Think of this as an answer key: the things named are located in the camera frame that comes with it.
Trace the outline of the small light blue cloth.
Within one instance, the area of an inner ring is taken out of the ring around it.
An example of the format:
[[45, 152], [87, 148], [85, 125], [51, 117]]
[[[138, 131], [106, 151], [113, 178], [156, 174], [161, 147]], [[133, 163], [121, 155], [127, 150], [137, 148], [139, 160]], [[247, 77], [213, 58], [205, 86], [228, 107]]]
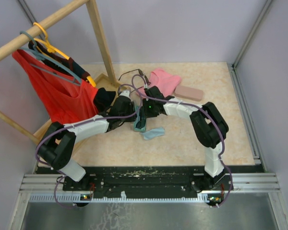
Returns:
[[165, 129], [162, 127], [153, 128], [146, 132], [141, 132], [141, 135], [143, 136], [144, 140], [151, 140], [156, 137], [163, 136], [164, 134], [165, 134]]

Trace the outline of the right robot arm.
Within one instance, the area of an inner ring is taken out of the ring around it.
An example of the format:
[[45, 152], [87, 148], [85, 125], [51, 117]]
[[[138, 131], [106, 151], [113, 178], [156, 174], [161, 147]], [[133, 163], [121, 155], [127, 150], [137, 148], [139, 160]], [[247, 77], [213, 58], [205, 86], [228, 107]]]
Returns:
[[144, 98], [143, 106], [147, 117], [159, 114], [176, 116], [191, 122], [198, 141], [205, 147], [204, 170], [205, 185], [209, 189], [217, 189], [222, 184], [221, 174], [225, 165], [222, 155], [225, 152], [225, 139], [229, 127], [212, 102], [195, 105], [177, 99], [174, 96], [164, 97], [154, 86], [139, 93]]

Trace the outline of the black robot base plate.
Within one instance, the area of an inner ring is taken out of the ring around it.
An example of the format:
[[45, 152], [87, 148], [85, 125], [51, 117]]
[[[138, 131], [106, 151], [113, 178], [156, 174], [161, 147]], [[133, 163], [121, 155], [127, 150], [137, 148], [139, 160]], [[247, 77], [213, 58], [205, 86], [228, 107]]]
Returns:
[[199, 198], [204, 191], [216, 191], [205, 202], [220, 205], [233, 189], [231, 173], [222, 170], [211, 177], [203, 166], [87, 167], [79, 182], [58, 176], [56, 187], [64, 192], [84, 192], [80, 200], [125, 199], [173, 201]]

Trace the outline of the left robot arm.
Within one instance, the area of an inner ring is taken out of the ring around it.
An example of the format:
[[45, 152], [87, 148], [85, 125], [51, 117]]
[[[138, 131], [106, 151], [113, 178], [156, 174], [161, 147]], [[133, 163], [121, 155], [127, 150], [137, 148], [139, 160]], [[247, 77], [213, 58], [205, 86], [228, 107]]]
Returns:
[[78, 189], [85, 190], [90, 185], [90, 178], [85, 175], [85, 169], [72, 159], [75, 144], [91, 136], [110, 132], [134, 116], [130, 94], [123, 91], [108, 113], [100, 113], [77, 123], [52, 123], [37, 146], [36, 155], [52, 169], [70, 177]]

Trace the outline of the grey glasses case green lining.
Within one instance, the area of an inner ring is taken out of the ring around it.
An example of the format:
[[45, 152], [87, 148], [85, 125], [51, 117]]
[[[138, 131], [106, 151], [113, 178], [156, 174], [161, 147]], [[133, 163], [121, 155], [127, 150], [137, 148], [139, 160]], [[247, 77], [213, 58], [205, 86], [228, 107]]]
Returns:
[[144, 108], [136, 105], [135, 110], [137, 110], [136, 113], [136, 119], [133, 123], [133, 129], [135, 132], [145, 132], [146, 131], [146, 116], [144, 112]]

